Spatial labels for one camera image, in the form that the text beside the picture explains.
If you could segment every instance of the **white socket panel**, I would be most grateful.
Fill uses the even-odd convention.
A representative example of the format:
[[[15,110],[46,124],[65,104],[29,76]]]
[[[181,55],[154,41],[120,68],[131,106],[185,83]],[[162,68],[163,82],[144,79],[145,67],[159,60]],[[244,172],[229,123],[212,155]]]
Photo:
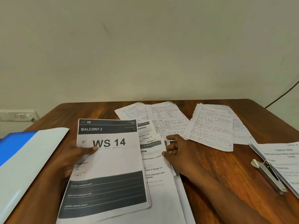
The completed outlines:
[[[35,110],[0,109],[0,121],[8,122],[35,122],[39,120]]]

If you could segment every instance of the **wire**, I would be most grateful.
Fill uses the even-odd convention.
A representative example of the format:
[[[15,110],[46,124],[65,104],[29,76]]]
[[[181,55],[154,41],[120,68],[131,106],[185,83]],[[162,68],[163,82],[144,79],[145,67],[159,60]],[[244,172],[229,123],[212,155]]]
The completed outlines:
[[[271,104],[267,105],[265,108],[268,108],[270,105],[274,104],[276,101],[278,101],[280,98],[282,98],[283,96],[285,96],[288,92],[290,92],[295,86],[297,86],[297,84],[299,83],[299,81],[297,83],[295,83],[294,86],[292,86],[288,91],[286,91],[284,94],[282,94],[279,98],[277,98],[275,101],[273,101]]]

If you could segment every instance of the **beige wall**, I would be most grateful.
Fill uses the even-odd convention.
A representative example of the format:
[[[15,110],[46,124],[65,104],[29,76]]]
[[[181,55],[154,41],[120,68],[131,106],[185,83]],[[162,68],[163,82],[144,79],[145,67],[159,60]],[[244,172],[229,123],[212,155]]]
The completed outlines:
[[[0,0],[0,108],[250,98],[299,80],[299,0]],[[299,129],[299,87],[270,110]],[[0,138],[30,123],[0,122]]]

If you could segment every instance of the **handwritten table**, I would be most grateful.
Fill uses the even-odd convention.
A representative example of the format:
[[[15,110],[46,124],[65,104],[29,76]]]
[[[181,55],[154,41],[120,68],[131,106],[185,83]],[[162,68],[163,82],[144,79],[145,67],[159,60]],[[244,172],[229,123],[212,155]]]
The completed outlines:
[[[55,127],[70,128],[62,143],[50,159],[77,137],[79,118],[118,119],[114,110],[136,101],[65,103],[58,105],[26,131]],[[141,101],[155,104],[163,101]],[[197,103],[229,105],[239,116],[258,143],[289,143],[299,141],[299,132],[252,100],[185,100],[172,101],[188,117],[192,117]],[[289,191],[279,195],[267,180],[251,164],[252,159],[261,159],[247,145],[234,144],[233,152],[222,152],[198,144],[197,157],[203,167],[253,209],[273,224],[299,223],[299,199]],[[184,176],[182,181],[196,223],[223,223],[202,193]],[[20,201],[18,206],[26,206]]]

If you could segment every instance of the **person's left hand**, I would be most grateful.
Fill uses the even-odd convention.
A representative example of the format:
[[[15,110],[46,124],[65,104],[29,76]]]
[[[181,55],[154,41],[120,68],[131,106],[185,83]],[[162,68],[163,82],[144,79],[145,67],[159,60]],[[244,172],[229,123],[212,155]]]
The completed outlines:
[[[50,163],[47,169],[63,179],[69,177],[73,171],[74,165],[84,156],[91,155],[98,150],[98,147],[82,148],[77,147],[76,142],[72,141],[58,154]]]

